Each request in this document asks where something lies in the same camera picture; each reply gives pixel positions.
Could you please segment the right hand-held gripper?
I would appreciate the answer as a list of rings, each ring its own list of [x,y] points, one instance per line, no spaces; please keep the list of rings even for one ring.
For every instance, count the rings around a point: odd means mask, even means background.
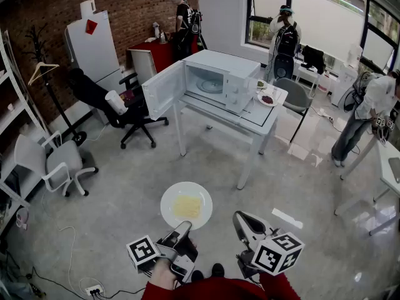
[[[237,264],[245,278],[268,273],[277,276],[292,268],[305,244],[291,232],[273,229],[268,222],[248,212],[236,211],[232,222],[246,249]]]

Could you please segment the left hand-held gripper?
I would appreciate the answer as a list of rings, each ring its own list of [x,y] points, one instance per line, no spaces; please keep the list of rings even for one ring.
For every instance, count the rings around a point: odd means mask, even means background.
[[[146,235],[126,245],[129,257],[138,273],[149,275],[159,258],[167,259],[170,270],[181,284],[187,283],[195,268],[198,251],[189,238],[190,221],[183,221],[167,236],[152,242]]]

